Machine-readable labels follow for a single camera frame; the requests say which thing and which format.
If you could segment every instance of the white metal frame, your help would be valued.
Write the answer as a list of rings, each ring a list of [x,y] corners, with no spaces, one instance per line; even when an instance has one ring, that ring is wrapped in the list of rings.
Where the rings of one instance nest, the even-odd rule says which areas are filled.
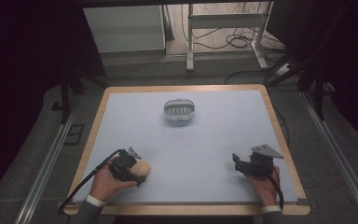
[[[260,41],[266,29],[269,19],[269,10],[272,2],[268,2],[263,13],[234,13],[234,14],[215,14],[215,15],[193,15],[192,4],[188,5],[188,41],[187,41],[187,71],[194,70],[193,52],[193,30],[194,29],[213,29],[213,28],[258,28],[255,40],[252,41],[252,49],[262,69],[268,68],[266,60],[260,51]]]

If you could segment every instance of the white panel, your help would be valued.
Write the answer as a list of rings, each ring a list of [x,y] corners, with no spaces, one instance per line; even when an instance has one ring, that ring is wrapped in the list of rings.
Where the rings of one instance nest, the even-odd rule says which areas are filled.
[[[194,103],[192,120],[165,119],[165,103],[178,98]],[[263,144],[281,152],[260,91],[113,93],[85,175],[116,149],[133,147],[151,173],[139,188],[119,192],[115,203],[257,202],[251,183],[235,171],[232,153],[248,161],[251,147]],[[284,199],[295,202],[284,161],[274,163],[281,168]],[[91,183],[75,202],[84,200]]]
[[[83,10],[100,53],[165,49],[160,6]]]

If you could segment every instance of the gray carpet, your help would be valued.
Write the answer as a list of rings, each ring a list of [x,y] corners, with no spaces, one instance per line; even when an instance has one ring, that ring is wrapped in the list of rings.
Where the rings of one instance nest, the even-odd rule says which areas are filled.
[[[165,62],[108,65],[107,77],[101,80],[111,86],[144,85],[209,85],[224,84],[226,77],[241,70],[255,71],[258,65],[253,55],[236,55],[234,58],[213,56],[195,61],[195,71],[188,73],[183,59]],[[228,84],[262,83],[262,73],[242,73],[232,77]],[[298,77],[292,77],[270,89],[272,103],[284,117],[282,130],[289,143],[296,169],[310,201],[311,212],[306,216],[287,216],[287,223],[358,223],[358,204],[337,168],[325,141],[310,117],[304,101],[296,90]],[[78,145],[67,137],[56,165],[51,173],[31,223],[65,223],[57,215],[57,204],[66,198],[72,184],[83,148],[97,112],[103,88],[82,79],[86,87],[73,125],[84,125]],[[61,112],[51,111],[61,100],[60,88],[46,93],[44,107],[21,152],[0,183],[0,223],[13,223],[32,186],[38,169],[60,128]],[[335,138],[352,168],[358,174],[358,134],[336,111],[329,99],[324,99],[324,115]],[[101,217],[101,223],[111,222]]]

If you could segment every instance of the person's left hand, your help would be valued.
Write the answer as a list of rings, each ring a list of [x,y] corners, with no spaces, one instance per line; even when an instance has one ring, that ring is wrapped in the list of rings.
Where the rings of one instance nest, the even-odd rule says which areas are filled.
[[[127,189],[136,186],[135,181],[121,182],[116,180],[109,171],[109,164],[106,164],[101,170],[94,176],[92,187],[89,195],[102,201],[106,202],[109,198],[116,194],[120,189]]]

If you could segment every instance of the white board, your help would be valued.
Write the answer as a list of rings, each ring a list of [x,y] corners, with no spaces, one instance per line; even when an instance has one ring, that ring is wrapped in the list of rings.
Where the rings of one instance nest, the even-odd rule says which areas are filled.
[[[190,121],[168,121],[163,108],[172,99],[191,100]],[[251,203],[251,183],[234,169],[232,153],[249,161],[251,148],[268,144],[281,153],[260,91],[179,91],[112,93],[83,178],[117,149],[133,147],[151,165],[146,181],[124,189],[110,203]],[[281,187],[296,202],[283,160]],[[83,201],[92,179],[77,193]]]

